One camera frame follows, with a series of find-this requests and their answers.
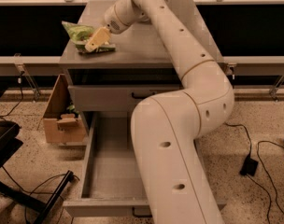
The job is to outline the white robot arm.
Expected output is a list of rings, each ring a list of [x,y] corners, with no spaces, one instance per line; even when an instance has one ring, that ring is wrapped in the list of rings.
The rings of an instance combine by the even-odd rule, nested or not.
[[[150,18],[182,83],[152,95],[131,117],[138,169],[155,224],[224,224],[194,146],[234,107],[234,91],[214,58],[165,0],[119,0],[85,48],[93,51],[143,17]]]

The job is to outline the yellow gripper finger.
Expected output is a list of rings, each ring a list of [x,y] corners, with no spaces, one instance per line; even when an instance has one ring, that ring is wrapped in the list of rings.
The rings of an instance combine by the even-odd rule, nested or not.
[[[110,31],[106,27],[98,28],[88,40],[85,45],[85,49],[88,52],[92,52],[99,48],[101,45],[105,44],[111,37]]]

